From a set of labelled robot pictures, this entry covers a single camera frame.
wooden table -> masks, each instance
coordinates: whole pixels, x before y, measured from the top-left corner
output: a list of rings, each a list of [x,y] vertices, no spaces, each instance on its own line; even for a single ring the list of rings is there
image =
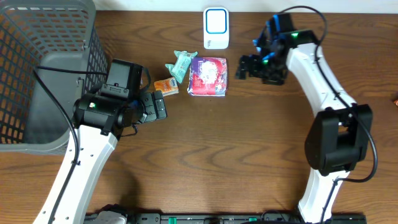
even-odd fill
[[[255,53],[252,39],[271,15],[231,13],[228,49],[205,50],[200,12],[98,12],[96,28],[111,58],[148,67],[156,81],[170,76],[164,64],[176,61],[173,50],[225,57],[229,88],[225,98],[192,97],[186,78],[179,94],[165,97],[167,119],[141,125],[137,136],[120,140],[89,212],[114,203],[165,213],[261,213],[296,206],[310,170],[303,148],[313,121],[310,105],[292,74],[283,86],[234,79],[240,56]],[[326,59],[345,90],[373,109],[379,152],[375,178],[344,183],[333,211],[363,212],[372,224],[394,223],[398,108],[392,100],[398,98],[398,16],[327,18]],[[298,29],[321,34],[314,14],[295,14],[294,22]],[[62,156],[6,153],[0,160],[0,223],[32,223]],[[351,177],[364,177],[371,166],[368,150]]]

small orange box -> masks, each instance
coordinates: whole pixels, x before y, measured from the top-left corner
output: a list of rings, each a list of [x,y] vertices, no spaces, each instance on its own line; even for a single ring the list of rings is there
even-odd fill
[[[177,81],[174,77],[168,78],[166,80],[156,81],[154,85],[156,90],[162,91],[163,96],[178,93]]]

gray plastic basket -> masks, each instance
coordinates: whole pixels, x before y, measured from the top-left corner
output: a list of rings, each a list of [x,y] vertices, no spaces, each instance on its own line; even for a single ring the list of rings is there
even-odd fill
[[[68,126],[32,70],[42,65],[106,72],[95,12],[92,0],[0,1],[0,151],[65,152]],[[74,102],[106,79],[47,70],[39,76],[69,117]]]

colorful snack bag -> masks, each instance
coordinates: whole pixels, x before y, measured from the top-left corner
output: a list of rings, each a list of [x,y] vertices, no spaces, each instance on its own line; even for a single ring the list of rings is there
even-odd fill
[[[188,93],[193,96],[225,96],[228,73],[225,58],[194,58]]]

white plug-in device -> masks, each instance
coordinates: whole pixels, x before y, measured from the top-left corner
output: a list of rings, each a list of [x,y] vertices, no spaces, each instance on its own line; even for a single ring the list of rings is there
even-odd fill
[[[206,49],[225,49],[229,44],[229,12],[209,7],[203,12],[203,41]]]

